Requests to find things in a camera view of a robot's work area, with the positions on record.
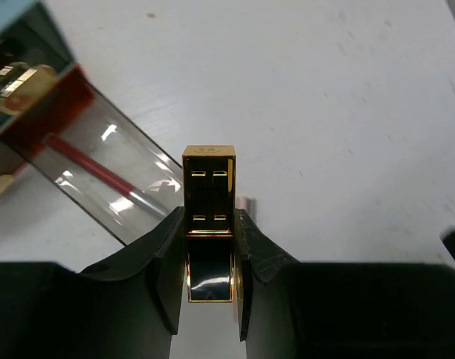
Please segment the pink makeup pencil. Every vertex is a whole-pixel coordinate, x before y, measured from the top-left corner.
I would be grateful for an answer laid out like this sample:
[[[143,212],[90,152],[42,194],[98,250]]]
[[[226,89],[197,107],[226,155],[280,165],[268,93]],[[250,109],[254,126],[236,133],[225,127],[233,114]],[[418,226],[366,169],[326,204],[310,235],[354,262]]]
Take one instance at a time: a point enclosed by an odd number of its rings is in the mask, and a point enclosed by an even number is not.
[[[238,209],[245,210],[253,221],[256,221],[256,199],[253,197],[236,197],[235,205]]]

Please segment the red lip gloss stick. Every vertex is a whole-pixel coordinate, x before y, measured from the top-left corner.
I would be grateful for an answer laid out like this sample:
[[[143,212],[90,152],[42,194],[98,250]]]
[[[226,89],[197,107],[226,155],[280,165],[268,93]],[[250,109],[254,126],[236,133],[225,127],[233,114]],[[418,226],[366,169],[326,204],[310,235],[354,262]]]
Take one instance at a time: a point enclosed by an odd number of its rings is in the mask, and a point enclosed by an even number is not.
[[[130,200],[134,205],[155,215],[158,218],[165,218],[167,209],[153,200],[148,194],[132,185],[127,180],[99,164],[80,150],[65,142],[56,135],[48,135],[45,139],[48,147],[75,163],[77,166],[103,182],[109,188],[115,190],[123,197]]]

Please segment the gold black lipstick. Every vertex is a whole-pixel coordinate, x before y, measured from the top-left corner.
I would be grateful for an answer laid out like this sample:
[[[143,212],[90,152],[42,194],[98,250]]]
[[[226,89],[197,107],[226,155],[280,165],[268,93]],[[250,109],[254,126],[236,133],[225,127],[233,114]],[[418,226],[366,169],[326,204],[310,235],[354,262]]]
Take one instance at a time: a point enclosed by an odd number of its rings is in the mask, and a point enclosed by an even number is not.
[[[182,155],[190,303],[233,299],[235,165],[232,145],[189,145]]]

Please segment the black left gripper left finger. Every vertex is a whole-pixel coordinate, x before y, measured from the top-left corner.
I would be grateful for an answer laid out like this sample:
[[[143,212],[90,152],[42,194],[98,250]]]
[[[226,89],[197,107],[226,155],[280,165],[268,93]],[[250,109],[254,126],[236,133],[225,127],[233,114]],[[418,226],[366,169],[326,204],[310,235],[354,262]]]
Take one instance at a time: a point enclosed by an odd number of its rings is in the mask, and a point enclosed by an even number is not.
[[[184,211],[80,272],[0,263],[0,358],[168,358],[179,327]]]

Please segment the teal and orange drawer box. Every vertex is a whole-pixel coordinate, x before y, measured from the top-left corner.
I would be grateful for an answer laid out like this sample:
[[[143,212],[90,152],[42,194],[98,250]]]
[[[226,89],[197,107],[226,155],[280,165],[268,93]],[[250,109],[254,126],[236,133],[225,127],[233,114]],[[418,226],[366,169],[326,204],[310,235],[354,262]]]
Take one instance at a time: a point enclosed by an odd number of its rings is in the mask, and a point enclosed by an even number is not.
[[[0,1],[0,195],[94,95],[44,1]]]

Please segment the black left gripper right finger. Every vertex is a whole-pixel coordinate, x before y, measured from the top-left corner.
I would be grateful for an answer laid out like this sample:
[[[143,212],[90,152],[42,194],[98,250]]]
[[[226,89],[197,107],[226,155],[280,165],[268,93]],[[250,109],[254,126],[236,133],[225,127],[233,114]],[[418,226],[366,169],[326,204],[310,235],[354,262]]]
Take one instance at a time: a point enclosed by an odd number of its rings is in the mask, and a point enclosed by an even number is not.
[[[455,269],[301,262],[235,212],[249,358],[455,358]]]

